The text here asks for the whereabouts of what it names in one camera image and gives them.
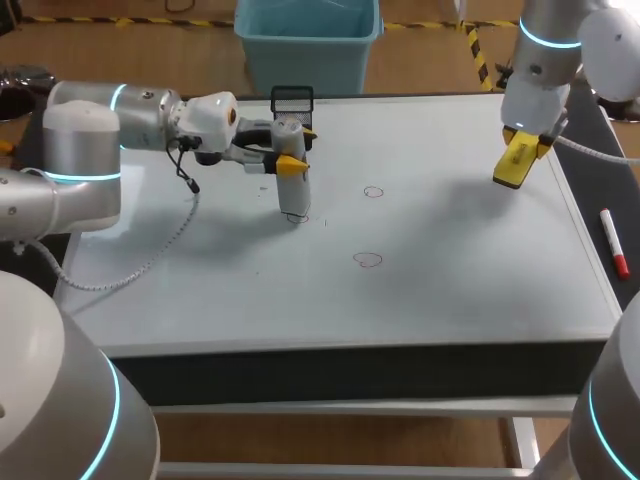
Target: blue led ring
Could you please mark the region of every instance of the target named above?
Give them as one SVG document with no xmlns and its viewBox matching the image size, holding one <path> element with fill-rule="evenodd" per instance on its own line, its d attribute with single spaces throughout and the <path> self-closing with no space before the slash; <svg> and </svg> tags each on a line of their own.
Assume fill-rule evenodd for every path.
<svg viewBox="0 0 640 480">
<path fill-rule="evenodd" d="M 109 108 L 111 109 L 112 112 L 116 111 L 116 102 L 118 101 L 118 97 L 122 93 L 122 90 L 124 90 L 124 87 L 126 86 L 127 84 L 123 83 L 118 88 L 116 88 L 115 92 L 113 92 L 113 96 L 111 97 L 111 102 L 109 103 Z"/>
<path fill-rule="evenodd" d="M 529 30 L 527 30 L 527 27 L 524 26 L 524 23 L 522 22 L 522 19 L 520 19 L 520 30 L 522 30 L 522 33 L 524 33 L 531 40 L 533 40 L 537 44 L 542 45 L 544 47 L 570 49 L 570 48 L 580 48 L 582 46 L 582 43 L 580 43 L 580 42 L 577 42 L 577 43 L 557 43 L 557 42 L 548 42 L 547 40 L 543 40 L 541 38 L 538 38 L 533 33 L 531 33 Z"/>
<path fill-rule="evenodd" d="M 47 177 L 56 182 L 102 182 L 105 180 L 116 180 L 120 178 L 121 174 L 110 173 L 108 175 L 62 175 L 60 173 L 44 172 Z"/>
<path fill-rule="evenodd" d="M 115 391 L 113 414 L 111 415 L 111 423 L 109 424 L 109 430 L 107 431 L 107 435 L 104 438 L 104 442 L 102 442 L 102 446 L 100 447 L 100 450 L 98 450 L 98 454 L 91 462 L 91 465 L 89 465 L 89 468 L 87 468 L 87 471 L 84 472 L 84 474 L 80 477 L 80 480 L 89 480 L 89 478 L 91 478 L 91 475 L 93 475 L 98 468 L 98 465 L 100 465 L 100 462 L 104 458 L 104 455 L 107 453 L 107 449 L 111 444 L 111 440 L 113 440 L 113 434 L 116 431 L 116 425 L 118 423 L 118 415 L 120 414 L 120 383 L 118 382 L 118 374 L 116 373 L 116 369 L 114 368 L 111 361 L 107 358 L 107 356 L 104 353 L 102 353 L 102 355 L 107 361 L 107 365 L 109 365 L 109 369 L 111 370 L 111 376 L 113 377 L 113 388 Z"/>
<path fill-rule="evenodd" d="M 596 429 L 598 438 L 600 438 L 600 443 L 602 443 L 602 446 L 611 457 L 611 460 L 613 460 L 613 462 L 618 466 L 620 470 L 622 470 L 622 472 L 627 476 L 627 478 L 629 478 L 629 480 L 638 480 L 638 477 L 636 477 L 633 473 L 631 473 L 631 470 L 629 470 L 625 466 L 625 464 L 622 463 L 622 460 L 618 458 L 618 456 L 615 454 L 613 449 L 609 446 L 609 442 L 607 442 L 607 439 L 604 438 L 604 434 L 602 433 L 602 430 L 600 429 L 600 424 L 598 423 L 598 419 L 596 418 L 595 408 L 593 408 L 592 386 L 593 386 L 593 382 L 589 382 L 589 410 L 591 410 L 591 420 L 593 421 L 593 427 Z"/>
</svg>

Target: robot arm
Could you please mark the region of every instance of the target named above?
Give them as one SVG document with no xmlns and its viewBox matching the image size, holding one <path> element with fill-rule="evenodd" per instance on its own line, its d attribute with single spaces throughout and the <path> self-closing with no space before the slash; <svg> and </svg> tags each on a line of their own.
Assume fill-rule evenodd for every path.
<svg viewBox="0 0 640 480">
<path fill-rule="evenodd" d="M 524 182 L 566 126 L 565 104 L 581 65 L 600 96 L 640 95 L 640 24 L 610 0 L 526 0 L 502 104 L 507 152 L 494 181 Z"/>
<path fill-rule="evenodd" d="M 180 146 L 213 155 L 212 164 L 232 160 L 248 173 L 276 174 L 282 212 L 304 216 L 310 202 L 308 165 L 306 150 L 299 148 L 302 126 L 293 127 L 239 118 L 229 92 L 182 101 L 172 90 L 61 82 L 43 118 L 44 172 L 0 169 L 0 239 L 28 241 L 114 225 L 120 214 L 121 149 Z M 251 151 L 244 148 L 251 142 L 240 142 L 254 138 L 272 143 L 274 153 Z"/>
</svg>

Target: white table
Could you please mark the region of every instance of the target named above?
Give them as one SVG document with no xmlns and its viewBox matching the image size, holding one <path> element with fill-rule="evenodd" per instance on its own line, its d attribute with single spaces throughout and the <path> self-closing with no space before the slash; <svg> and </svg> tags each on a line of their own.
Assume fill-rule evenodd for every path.
<svg viewBox="0 0 640 480">
<path fill-rule="evenodd" d="M 320 137 L 309 154 L 313 203 L 307 223 L 292 225 L 278 213 L 273 178 L 246 176 L 231 164 L 199 168 L 188 159 L 203 188 L 201 209 L 160 264 L 120 292 L 60 287 L 56 298 L 112 358 L 604 340 L 620 307 L 554 152 L 536 163 L 520 191 L 491 182 L 504 152 L 500 102 L 495 95 L 317 101 L 314 130 Z M 244 102 L 240 114 L 268 118 L 268 103 Z M 76 236 L 65 260 L 71 276 L 88 283 L 120 278 L 142 264 L 189 209 L 188 191 L 163 154 L 123 152 L 122 171 L 121 222 Z M 384 195 L 367 196 L 369 186 Z M 373 263 L 362 268 L 360 261 Z M 158 411 L 519 417 L 568 415 L 572 405 L 572 398 L 559 398 Z M 516 436 L 532 434 L 530 420 L 514 420 Z M 535 456 L 529 448 L 518 458 L 530 468 Z M 527 475 L 269 468 L 165 465 L 164 472 L 194 478 Z"/>
</svg>

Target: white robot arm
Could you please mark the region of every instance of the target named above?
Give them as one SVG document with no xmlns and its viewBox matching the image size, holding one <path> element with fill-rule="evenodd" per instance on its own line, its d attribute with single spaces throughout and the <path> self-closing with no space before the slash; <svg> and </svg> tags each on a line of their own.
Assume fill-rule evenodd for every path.
<svg viewBox="0 0 640 480">
<path fill-rule="evenodd" d="M 0 272 L 0 478 L 153 480 L 151 409 L 42 290 Z"/>
<path fill-rule="evenodd" d="M 167 89 L 61 82 L 43 118 L 41 176 L 0 169 L 0 240 L 29 241 L 50 233 L 107 228 L 120 214 L 120 150 L 178 148 L 231 160 L 248 173 L 277 178 L 283 213 L 304 216 L 310 204 L 302 125 L 296 120 L 249 121 L 229 92 L 182 101 Z M 273 153 L 248 149 L 260 140 Z M 194 194 L 200 187 L 180 165 Z"/>
<path fill-rule="evenodd" d="M 561 120 L 581 64 L 610 101 L 640 96 L 640 24 L 608 0 L 527 0 L 502 121 L 532 135 Z"/>
</svg>

